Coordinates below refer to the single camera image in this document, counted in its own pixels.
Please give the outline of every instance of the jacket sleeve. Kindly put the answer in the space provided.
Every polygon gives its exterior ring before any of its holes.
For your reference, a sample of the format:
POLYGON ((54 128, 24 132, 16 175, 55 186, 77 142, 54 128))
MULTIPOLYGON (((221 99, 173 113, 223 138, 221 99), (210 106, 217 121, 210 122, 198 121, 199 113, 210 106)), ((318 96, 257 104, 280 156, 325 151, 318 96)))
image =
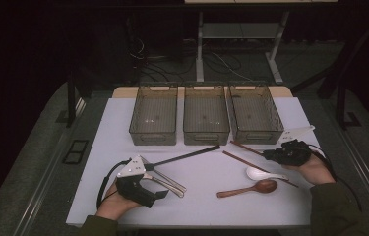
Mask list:
POLYGON ((367 235, 363 215, 339 184, 316 185, 312 194, 311 235, 367 235))
POLYGON ((117 221, 89 215, 80 229, 79 236, 115 236, 117 221))

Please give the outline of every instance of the dark floor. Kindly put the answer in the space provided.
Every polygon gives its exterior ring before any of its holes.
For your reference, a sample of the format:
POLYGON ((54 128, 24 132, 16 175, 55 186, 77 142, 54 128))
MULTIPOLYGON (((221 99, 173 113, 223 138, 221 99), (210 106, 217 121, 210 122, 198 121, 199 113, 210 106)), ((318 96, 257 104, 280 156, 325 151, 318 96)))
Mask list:
MULTIPOLYGON (((337 42, 283 44, 276 59, 284 79, 283 85, 291 88, 320 72, 337 58, 342 47, 342 43, 337 42)), ((221 59, 206 51, 205 80, 250 79, 272 83, 273 77, 264 57, 269 48, 269 44, 253 41, 249 53, 227 52, 221 59), (221 60, 239 75, 229 72, 221 60)), ((148 65, 150 69, 143 69, 141 80, 194 81, 194 50, 190 48, 189 54, 183 62, 174 62, 154 53, 152 63, 148 65)), ((319 99, 316 95, 319 84, 295 96, 300 98, 310 123, 316 127, 315 134, 336 172, 359 197, 369 229, 369 175, 361 171, 369 171, 369 113, 349 92, 346 111, 357 117, 360 126, 342 130, 334 120, 335 99, 319 99)), ((91 98, 85 99, 85 108, 79 108, 80 115, 72 128, 67 129, 65 123, 58 122, 58 117, 67 107, 65 85, 55 92, 0 190, 0 235, 76 235, 78 228, 66 225, 65 219, 87 162, 99 118, 110 96, 111 91, 95 91, 91 98), (79 165, 62 164, 60 160, 73 140, 89 140, 86 156, 79 165)), ((180 234, 174 231, 173 235, 276 235, 252 230, 220 230, 221 234, 216 233, 182 231, 180 234)), ((282 236, 310 235, 307 228, 280 229, 279 233, 282 236)), ((154 232, 141 231, 138 235, 154 235, 154 232)))

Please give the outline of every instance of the spoon handle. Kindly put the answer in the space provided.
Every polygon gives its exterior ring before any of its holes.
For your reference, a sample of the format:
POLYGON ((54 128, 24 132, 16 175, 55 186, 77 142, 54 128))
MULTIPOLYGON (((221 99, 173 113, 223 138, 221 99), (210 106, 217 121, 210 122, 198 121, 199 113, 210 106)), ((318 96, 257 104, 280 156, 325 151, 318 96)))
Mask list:
POLYGON ((255 190, 255 189, 252 187, 249 187, 249 188, 244 188, 244 189, 222 191, 222 192, 218 192, 216 195, 218 198, 226 198, 226 197, 242 194, 242 193, 245 193, 251 190, 255 190))

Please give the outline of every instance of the gray storage container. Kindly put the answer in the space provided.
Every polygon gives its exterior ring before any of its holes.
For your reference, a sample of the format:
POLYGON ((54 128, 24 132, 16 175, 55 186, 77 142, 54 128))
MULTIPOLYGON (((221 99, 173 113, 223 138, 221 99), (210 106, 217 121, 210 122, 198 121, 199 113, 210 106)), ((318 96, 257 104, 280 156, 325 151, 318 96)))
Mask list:
POLYGON ((140 84, 129 127, 136 146, 173 146, 177 143, 177 95, 177 83, 140 84))
POLYGON ((227 105, 233 140, 274 145, 284 128, 270 90, 262 82, 230 82, 227 105))
POLYGON ((224 83, 186 83, 184 97, 184 144, 226 145, 230 127, 224 83))

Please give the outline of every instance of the wooden spoon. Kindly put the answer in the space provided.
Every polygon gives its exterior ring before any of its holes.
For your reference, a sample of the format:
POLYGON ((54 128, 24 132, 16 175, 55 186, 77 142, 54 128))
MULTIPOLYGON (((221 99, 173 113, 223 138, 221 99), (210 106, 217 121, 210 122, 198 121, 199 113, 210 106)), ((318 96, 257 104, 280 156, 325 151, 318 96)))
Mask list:
POLYGON ((242 194, 248 191, 257 191, 259 193, 267 194, 274 191, 277 188, 277 186, 278 186, 277 181, 265 179, 258 181, 254 186, 251 186, 249 188, 218 192, 217 197, 226 198, 233 195, 242 194))

